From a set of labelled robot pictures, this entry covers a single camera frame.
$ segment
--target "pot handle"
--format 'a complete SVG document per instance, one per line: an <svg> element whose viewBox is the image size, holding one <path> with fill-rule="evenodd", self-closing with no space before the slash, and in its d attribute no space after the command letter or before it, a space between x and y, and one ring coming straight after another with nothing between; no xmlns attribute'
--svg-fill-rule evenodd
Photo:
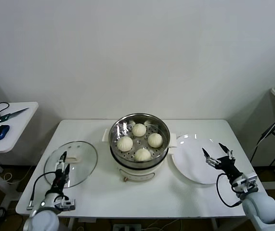
<svg viewBox="0 0 275 231"><path fill-rule="evenodd" d="M170 143L168 145L168 154L174 154L177 148L177 135L175 133L170 134Z"/></svg>
<svg viewBox="0 0 275 231"><path fill-rule="evenodd" d="M105 129L104 135L103 135L103 137L102 137L102 142L108 142L109 131L110 131L110 129L108 129L108 128Z"/></svg>

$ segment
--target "robotic arm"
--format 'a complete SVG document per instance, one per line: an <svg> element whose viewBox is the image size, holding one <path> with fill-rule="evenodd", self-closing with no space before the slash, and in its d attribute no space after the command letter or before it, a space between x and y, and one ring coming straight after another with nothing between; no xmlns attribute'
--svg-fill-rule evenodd
<svg viewBox="0 0 275 231"><path fill-rule="evenodd" d="M203 152L207 164L224 171L232 190L240 199L239 202L229 205L229 207L242 204L245 214L257 231L275 231L275 200L267 194L258 192L256 173L244 174L240 172L235 167L233 151L221 143L219 145L227 156L215 159L210 157L205 149Z"/></svg>
<svg viewBox="0 0 275 231"><path fill-rule="evenodd" d="M63 189L69 180L70 164L65 168L66 152L64 152L55 165L55 179L51 189L45 193L45 198L35 206L32 205L37 180L27 210L31 210L29 218L24 224L23 231L57 231L59 220L57 214L63 211L75 210L75 199L70 200L64 195Z"/></svg>

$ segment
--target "white wall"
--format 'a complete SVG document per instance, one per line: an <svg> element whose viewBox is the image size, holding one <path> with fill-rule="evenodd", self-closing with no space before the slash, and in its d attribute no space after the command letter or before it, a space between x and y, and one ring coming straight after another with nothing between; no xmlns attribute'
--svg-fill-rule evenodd
<svg viewBox="0 0 275 231"><path fill-rule="evenodd" d="M65 118L225 118L241 136L273 86L275 0L0 0L0 98L40 106L3 163L37 162Z"/></svg>

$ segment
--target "floor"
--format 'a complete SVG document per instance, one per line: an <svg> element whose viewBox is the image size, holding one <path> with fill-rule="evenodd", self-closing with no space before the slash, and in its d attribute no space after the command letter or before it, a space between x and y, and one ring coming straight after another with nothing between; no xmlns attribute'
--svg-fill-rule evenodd
<svg viewBox="0 0 275 231"><path fill-rule="evenodd" d="M29 168L27 167L15 167L15 168L5 168L4 172L1 174L3 176L6 172L11 172L13 175L13 179L19 179L23 177ZM17 190L22 192L26 187L32 173L33 169L31 169L28 175L19 183ZM260 171L258 175L262 181L275 181L275 174L272 171ZM275 199L275 190L268 190L268 194ZM0 191L0 204L2 199L4 198L4 194ZM15 206L17 202L11 203L8 209L8 216L6 219L0 224L0 231L21 231L23 230L23 225L26 216L21 216L16 214ZM113 224L142 224L142 228L148 228L149 225L154 223L151 227L162 228L166 224L172 222L172 224L164 227L164 231L191 231L191 230L203 230L203 231L212 231L212 225L210 219L181 219L181 220L173 220L173 219L98 219L96 223L79 223L77 220L73 226L73 231L111 231ZM224 222L228 221L227 218L217 219L219 225L224 224ZM69 219L61 218L60 222L68 225ZM254 227L250 221L245 222L241 226L234 229L234 231L254 231Z"/></svg>

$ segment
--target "scissors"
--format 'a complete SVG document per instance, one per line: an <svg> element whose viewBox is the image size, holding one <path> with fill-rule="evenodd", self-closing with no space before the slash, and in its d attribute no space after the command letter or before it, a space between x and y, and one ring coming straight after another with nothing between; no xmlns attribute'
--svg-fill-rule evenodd
<svg viewBox="0 0 275 231"><path fill-rule="evenodd" d="M19 110L17 112L13 112L13 113L9 113L9 114L0 116L0 123L2 123L4 121L7 121L10 118L18 116L19 114L21 114L23 111L26 111L27 109L29 109L29 107L28 108L24 108L22 110Z"/></svg>

